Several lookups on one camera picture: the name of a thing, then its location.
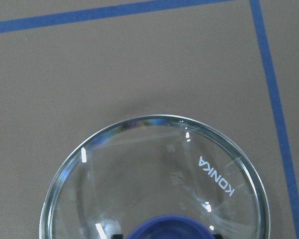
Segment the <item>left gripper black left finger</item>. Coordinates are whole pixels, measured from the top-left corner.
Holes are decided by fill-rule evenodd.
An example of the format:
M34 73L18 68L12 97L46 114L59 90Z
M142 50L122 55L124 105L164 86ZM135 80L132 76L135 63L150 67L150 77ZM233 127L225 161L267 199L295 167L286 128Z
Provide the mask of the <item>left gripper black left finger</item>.
M123 234L113 234L111 236L111 239L124 239L124 235Z

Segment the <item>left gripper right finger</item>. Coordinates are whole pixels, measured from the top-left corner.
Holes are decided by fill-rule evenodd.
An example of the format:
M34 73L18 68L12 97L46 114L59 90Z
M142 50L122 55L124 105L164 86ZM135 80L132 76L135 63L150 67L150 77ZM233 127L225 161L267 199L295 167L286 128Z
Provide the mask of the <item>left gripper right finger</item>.
M223 236L220 234L213 234L215 239L223 239Z

